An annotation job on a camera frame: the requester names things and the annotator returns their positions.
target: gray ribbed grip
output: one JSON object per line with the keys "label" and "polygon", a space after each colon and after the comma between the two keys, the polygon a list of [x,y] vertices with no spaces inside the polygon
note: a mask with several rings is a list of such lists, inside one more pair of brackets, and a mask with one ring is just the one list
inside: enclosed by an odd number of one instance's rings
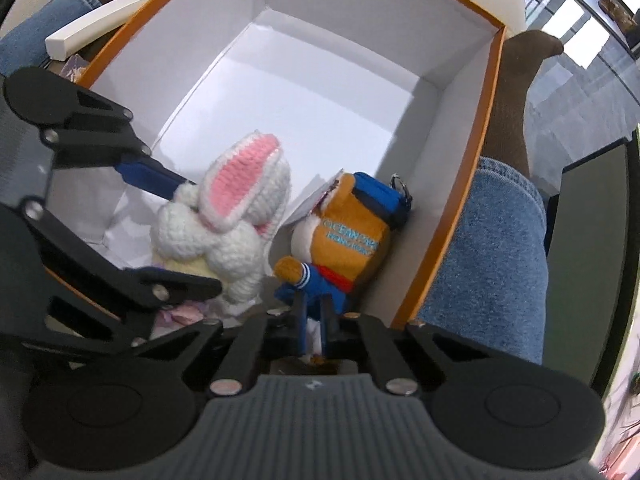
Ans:
{"label": "gray ribbed grip", "polygon": [[42,464],[31,480],[590,480],[586,460],[507,471],[452,446],[417,399],[380,392],[367,374],[261,376],[249,393],[210,401],[174,449],[147,464],[82,473]]}
{"label": "gray ribbed grip", "polygon": [[0,98],[0,203],[16,208],[27,196],[44,200],[53,155],[41,142],[40,130]]}

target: crocheted toy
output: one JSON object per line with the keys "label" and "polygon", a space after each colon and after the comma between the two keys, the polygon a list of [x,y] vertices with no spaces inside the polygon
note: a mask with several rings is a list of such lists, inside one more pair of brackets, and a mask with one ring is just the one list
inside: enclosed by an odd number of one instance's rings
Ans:
{"label": "crocheted toy", "polygon": [[296,224],[292,256],[273,268],[285,282],[276,297],[291,304],[294,292],[304,290],[313,319],[319,319],[325,294],[338,314],[347,311],[350,292],[372,277],[388,252],[391,231],[406,223],[411,197],[403,189],[400,193],[365,173],[343,174]]}
{"label": "crocheted toy", "polygon": [[211,165],[200,185],[182,184],[162,206],[152,229],[156,263],[219,279],[224,314],[239,316],[258,296],[289,192],[279,140],[249,134]]}

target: white crocheted bunny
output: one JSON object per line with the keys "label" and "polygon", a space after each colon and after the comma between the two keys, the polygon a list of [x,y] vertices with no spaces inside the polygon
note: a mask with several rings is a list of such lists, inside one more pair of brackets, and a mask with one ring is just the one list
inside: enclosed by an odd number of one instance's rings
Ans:
{"label": "white crocheted bunny", "polygon": [[260,291],[289,192],[280,141],[256,131],[223,153],[201,184],[176,190],[158,212],[154,248],[171,270],[219,279],[226,314],[239,316]]}

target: orange plush toy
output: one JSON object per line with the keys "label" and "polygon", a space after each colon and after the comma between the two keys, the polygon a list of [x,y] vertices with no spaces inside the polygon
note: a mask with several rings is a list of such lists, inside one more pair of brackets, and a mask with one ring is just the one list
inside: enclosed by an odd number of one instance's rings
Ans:
{"label": "orange plush toy", "polygon": [[296,290],[307,297],[307,315],[320,319],[320,298],[330,295],[338,314],[349,309],[349,294],[382,263],[391,231],[402,227],[411,196],[365,173],[345,173],[313,211],[295,227],[292,256],[281,258],[274,274],[284,283],[276,297],[291,304]]}

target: white armrest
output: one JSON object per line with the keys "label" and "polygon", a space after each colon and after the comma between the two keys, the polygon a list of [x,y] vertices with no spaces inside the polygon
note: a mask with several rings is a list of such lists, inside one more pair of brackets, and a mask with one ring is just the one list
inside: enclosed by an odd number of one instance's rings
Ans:
{"label": "white armrest", "polygon": [[72,21],[44,40],[51,59],[64,61],[85,45],[125,23],[147,0],[113,0]]}

